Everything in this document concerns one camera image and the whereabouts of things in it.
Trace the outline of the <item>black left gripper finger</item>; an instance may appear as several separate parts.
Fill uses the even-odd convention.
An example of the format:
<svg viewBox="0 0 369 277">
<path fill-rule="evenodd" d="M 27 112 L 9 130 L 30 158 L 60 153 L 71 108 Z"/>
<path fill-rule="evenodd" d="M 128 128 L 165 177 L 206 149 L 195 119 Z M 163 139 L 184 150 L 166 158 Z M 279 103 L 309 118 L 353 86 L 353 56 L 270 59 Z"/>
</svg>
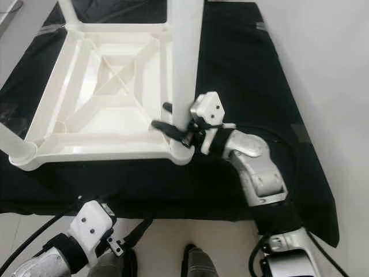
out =
<svg viewBox="0 0 369 277">
<path fill-rule="evenodd" d="M 129 232 L 129 235 L 124 237 L 122 249 L 132 250 L 140 241 L 140 239 L 143 237 L 148 227 L 150 227 L 150 225 L 153 224 L 153 221 L 155 221 L 153 217 L 143 219 L 142 222 L 140 222 L 140 224 L 138 224 L 134 229 L 132 229 L 131 232 Z"/>
</svg>

